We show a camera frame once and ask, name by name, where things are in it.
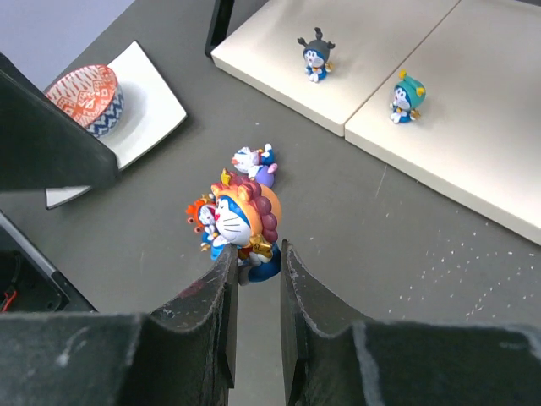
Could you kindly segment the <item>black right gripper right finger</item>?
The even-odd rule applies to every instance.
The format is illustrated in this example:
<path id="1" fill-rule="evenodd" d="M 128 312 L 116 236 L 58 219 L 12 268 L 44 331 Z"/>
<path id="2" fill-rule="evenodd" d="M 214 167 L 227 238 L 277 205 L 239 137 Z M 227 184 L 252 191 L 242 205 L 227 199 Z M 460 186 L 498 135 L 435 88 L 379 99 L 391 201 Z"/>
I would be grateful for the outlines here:
<path id="1" fill-rule="evenodd" d="M 289 405 L 537 405 L 530 326 L 377 321 L 281 247 L 281 355 Z"/>

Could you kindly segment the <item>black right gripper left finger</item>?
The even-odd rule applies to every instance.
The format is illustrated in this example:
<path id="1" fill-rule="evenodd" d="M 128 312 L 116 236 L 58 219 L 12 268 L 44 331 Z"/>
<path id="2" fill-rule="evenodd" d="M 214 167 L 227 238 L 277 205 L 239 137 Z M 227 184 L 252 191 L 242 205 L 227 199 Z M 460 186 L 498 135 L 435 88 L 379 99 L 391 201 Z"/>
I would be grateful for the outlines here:
<path id="1" fill-rule="evenodd" d="M 151 313 L 1 319 L 4 405 L 225 405 L 234 385 L 237 254 Z"/>

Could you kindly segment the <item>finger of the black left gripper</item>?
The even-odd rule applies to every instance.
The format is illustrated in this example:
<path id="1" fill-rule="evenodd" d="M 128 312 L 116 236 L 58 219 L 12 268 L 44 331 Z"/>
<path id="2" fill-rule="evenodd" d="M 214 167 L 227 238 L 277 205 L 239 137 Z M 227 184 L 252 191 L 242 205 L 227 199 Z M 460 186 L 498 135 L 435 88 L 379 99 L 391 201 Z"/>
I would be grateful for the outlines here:
<path id="1" fill-rule="evenodd" d="M 117 156 L 1 56 L 1 191 L 105 187 Z"/>

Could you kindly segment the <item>orange lion Doraemon figure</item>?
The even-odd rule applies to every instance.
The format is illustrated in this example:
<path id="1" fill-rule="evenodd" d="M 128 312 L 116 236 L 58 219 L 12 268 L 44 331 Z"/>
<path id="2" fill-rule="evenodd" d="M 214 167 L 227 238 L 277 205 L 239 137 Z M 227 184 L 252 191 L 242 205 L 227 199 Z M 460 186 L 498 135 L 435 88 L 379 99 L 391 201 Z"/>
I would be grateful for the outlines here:
<path id="1" fill-rule="evenodd" d="M 242 286 L 278 274 L 281 203 L 273 190 L 252 178 L 223 170 L 221 180 L 211 185 L 211 192 L 216 198 L 211 258 L 217 259 L 226 245 L 235 246 Z"/>

